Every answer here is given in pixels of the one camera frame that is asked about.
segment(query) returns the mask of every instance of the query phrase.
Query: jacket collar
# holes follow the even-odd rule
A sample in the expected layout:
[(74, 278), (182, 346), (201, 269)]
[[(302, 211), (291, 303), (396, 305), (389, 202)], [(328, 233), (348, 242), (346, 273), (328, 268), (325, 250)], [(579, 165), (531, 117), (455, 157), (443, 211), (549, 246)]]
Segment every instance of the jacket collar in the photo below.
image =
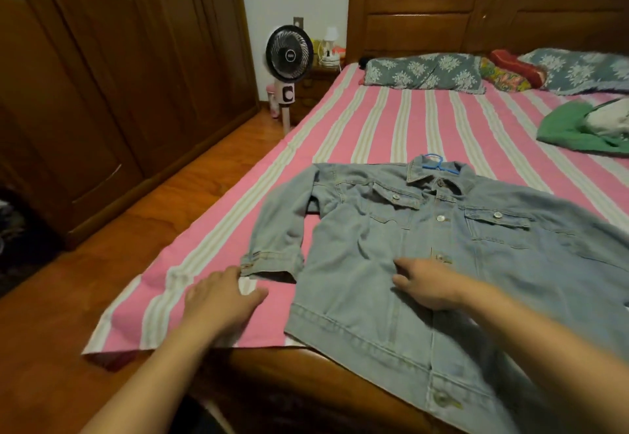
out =
[(463, 195), (469, 193), (474, 187), (477, 177), (476, 172), (474, 172), (474, 169), (472, 169), (468, 164), (456, 161), (444, 161), (441, 163), (442, 168), (458, 170), (458, 176), (456, 174), (452, 174), (452, 172), (442, 171), (439, 169), (424, 169), (422, 168), (424, 165), (434, 166), (436, 165), (436, 161), (426, 156), (417, 156), (413, 159), (408, 165), (408, 174), (406, 176), (407, 184), (412, 184), (428, 178), (440, 177), (456, 185)]

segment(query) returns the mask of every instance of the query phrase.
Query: baseboard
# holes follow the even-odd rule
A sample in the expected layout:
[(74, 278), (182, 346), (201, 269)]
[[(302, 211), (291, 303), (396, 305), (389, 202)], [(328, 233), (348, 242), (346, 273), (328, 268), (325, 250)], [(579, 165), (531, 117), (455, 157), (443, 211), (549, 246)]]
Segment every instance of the baseboard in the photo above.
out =
[(98, 229), (103, 227), (107, 222), (111, 221), (115, 217), (118, 217), (120, 214), (122, 214), (122, 212), (130, 208), (134, 202), (142, 199), (145, 195), (147, 195), (150, 191), (160, 185), (163, 181), (175, 174), (179, 169), (197, 159), (201, 154), (206, 152), (210, 148), (210, 146), (218, 143), (234, 129), (238, 128), (245, 121), (249, 120), (252, 116), (257, 114), (258, 111), (258, 106), (255, 106), (247, 110), (246, 112), (241, 113), (234, 120), (232, 120), (230, 124), (222, 128), (217, 133), (209, 136), (208, 139), (195, 145), (181, 158), (170, 164), (169, 167), (163, 169), (149, 179), (143, 180), (125, 195), (118, 198), (95, 215), (91, 216), (88, 220), (83, 222), (75, 229), (69, 231), (64, 237), (66, 247), (72, 249), (78, 246), (78, 244), (83, 242), (83, 240), (87, 239), (94, 232), (98, 231)]

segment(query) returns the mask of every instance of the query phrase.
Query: person's right arm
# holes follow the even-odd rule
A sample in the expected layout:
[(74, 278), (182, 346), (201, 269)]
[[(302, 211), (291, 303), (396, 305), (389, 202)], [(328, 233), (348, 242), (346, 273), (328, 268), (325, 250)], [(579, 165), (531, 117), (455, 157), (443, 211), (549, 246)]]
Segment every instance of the person's right arm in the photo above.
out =
[(464, 311), (555, 402), (598, 432), (629, 432), (629, 367), (498, 288), (421, 258), (395, 261), (396, 287), (431, 310)]

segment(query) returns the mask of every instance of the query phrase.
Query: human hand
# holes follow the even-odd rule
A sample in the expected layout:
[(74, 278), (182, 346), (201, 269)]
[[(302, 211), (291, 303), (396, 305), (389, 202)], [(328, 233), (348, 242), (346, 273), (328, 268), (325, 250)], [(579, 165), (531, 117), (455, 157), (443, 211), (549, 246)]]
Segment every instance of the human hand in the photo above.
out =
[(256, 288), (249, 295), (241, 295), (239, 278), (239, 267), (227, 267), (224, 272), (212, 272), (190, 288), (185, 294), (180, 327), (192, 327), (193, 333), (210, 343), (244, 324), (269, 291)]
[(463, 295), (475, 280), (430, 258), (397, 258), (396, 265), (408, 273), (393, 275), (393, 284), (431, 310), (460, 308)]

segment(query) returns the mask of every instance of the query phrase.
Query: wooden bed frame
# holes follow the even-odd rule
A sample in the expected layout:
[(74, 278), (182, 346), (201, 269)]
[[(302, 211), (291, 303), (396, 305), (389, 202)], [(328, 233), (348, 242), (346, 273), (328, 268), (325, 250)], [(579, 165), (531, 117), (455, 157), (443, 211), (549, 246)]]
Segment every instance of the wooden bed frame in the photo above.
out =
[[(347, 63), (496, 48), (629, 53), (629, 0), (349, 0), (347, 20)], [(239, 433), (459, 432), (308, 349), (210, 356), (208, 397)]]

